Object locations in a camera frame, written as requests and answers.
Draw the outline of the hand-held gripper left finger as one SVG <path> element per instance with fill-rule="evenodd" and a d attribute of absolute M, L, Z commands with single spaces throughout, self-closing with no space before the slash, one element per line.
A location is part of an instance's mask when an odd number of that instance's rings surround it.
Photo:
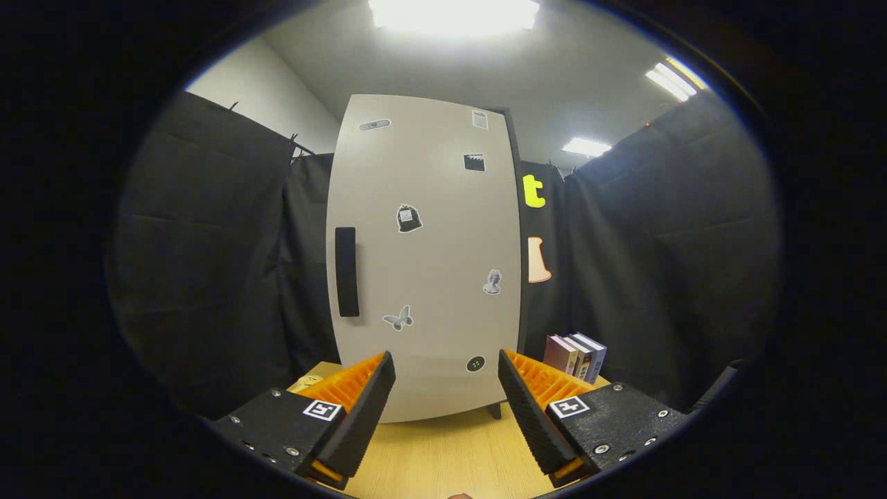
<path fill-rule="evenodd" d="M 395 382 L 394 359 L 383 351 L 298 392 L 267 389 L 208 427 L 234 451 L 277 473 L 345 489 Z"/>

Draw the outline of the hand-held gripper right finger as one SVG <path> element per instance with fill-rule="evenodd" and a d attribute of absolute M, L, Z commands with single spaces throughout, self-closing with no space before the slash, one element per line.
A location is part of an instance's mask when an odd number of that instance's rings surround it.
<path fill-rule="evenodd" d="M 627 383 L 592 385 L 507 349 L 498 353 L 498 381 L 557 489 L 642 457 L 687 423 L 685 413 Z"/>

